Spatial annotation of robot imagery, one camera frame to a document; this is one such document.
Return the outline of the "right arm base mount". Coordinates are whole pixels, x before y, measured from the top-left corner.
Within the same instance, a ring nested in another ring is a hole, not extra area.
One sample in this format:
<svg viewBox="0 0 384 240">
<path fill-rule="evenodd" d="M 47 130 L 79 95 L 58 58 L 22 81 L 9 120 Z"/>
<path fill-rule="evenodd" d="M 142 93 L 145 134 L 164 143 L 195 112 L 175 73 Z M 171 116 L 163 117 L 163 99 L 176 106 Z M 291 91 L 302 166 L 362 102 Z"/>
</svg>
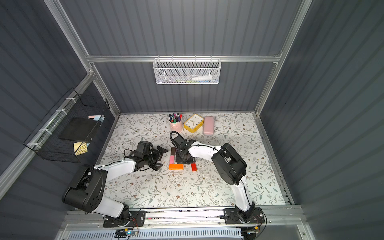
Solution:
<svg viewBox="0 0 384 240">
<path fill-rule="evenodd" d="M 265 215 L 262 212 L 261 208 L 253 209 L 253 212 L 249 217 L 247 217 L 246 220 L 244 220 L 244 218 L 241 217 L 239 210 L 236 208 L 225 208 L 223 216 L 224 216 L 226 225 L 233 225 L 233 224 L 261 225 L 266 222 Z"/>
</svg>

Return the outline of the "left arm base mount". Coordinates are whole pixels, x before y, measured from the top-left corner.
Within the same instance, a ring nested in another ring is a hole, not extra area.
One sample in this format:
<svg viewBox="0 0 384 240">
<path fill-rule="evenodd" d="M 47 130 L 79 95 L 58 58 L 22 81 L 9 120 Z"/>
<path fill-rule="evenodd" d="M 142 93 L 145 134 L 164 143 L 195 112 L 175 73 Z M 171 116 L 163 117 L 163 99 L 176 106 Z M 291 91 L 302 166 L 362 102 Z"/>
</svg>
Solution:
<svg viewBox="0 0 384 240">
<path fill-rule="evenodd" d="M 132 211 L 130 209 L 123 209 L 122 213 L 116 217 L 104 216 L 104 228 L 134 228 L 142 227 L 146 218 L 146 211 Z"/>
</svg>

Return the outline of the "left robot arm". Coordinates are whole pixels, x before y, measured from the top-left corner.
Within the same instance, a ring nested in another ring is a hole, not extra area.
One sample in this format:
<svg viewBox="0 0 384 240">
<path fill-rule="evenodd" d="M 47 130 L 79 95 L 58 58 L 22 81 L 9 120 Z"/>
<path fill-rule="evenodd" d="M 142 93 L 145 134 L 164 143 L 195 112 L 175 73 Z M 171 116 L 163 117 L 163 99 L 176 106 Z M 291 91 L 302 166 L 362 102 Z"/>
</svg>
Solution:
<svg viewBox="0 0 384 240">
<path fill-rule="evenodd" d="M 122 160 L 106 165 L 82 165 L 62 196 L 62 202 L 86 213 L 97 213 L 111 218 L 127 219 L 129 207 L 104 196 L 106 183 L 122 175 L 148 169 L 158 171 L 168 150 L 140 141 L 135 150 L 129 150 Z"/>
</svg>

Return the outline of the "red block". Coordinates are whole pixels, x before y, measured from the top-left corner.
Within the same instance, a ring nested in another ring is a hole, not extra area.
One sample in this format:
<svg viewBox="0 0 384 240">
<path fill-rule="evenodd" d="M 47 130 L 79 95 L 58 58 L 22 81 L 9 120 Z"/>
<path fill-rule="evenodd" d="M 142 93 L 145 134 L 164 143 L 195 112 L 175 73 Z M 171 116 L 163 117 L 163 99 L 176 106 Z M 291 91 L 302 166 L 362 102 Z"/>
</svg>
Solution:
<svg viewBox="0 0 384 240">
<path fill-rule="evenodd" d="M 197 171 L 197 166 L 196 166 L 195 163 L 192 163 L 192 164 L 191 164 L 191 168 L 192 168 L 192 171 L 193 171 L 193 172 Z"/>
</svg>

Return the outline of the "orange block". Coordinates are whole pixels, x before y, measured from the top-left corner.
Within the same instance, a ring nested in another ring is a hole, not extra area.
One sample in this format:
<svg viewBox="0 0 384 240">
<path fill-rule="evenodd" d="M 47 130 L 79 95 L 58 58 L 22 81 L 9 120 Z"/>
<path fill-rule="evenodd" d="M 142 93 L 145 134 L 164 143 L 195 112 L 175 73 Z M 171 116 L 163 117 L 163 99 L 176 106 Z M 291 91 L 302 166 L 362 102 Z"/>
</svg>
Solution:
<svg viewBox="0 0 384 240">
<path fill-rule="evenodd" d="M 170 164 L 169 170 L 183 170 L 184 165 L 183 164 Z"/>
</svg>

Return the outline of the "pink block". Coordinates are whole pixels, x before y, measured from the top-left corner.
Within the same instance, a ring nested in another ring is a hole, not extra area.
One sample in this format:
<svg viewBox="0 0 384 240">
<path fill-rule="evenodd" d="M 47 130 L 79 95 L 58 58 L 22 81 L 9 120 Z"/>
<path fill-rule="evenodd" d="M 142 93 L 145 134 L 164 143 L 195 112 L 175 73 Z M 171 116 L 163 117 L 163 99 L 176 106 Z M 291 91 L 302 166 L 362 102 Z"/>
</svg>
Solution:
<svg viewBox="0 0 384 240">
<path fill-rule="evenodd" d="M 174 163 L 175 163 L 175 155 L 171 155 L 169 165 L 173 165 Z"/>
</svg>

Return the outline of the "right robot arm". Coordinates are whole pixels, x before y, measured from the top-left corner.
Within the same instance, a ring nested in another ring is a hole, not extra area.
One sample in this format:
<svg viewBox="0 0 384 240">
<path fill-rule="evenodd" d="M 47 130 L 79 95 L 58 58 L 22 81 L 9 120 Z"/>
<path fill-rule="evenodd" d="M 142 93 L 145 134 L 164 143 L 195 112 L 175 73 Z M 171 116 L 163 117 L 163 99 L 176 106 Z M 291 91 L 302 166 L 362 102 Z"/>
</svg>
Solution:
<svg viewBox="0 0 384 240">
<path fill-rule="evenodd" d="M 232 145 L 210 146 L 196 140 L 186 140 L 176 131 L 170 133 L 170 140 L 176 148 L 177 164 L 194 164 L 196 158 L 214 164 L 218 174 L 231 186 L 235 196 L 235 207 L 239 221 L 248 223 L 256 205 L 251 201 L 246 184 L 247 164 Z"/>
</svg>

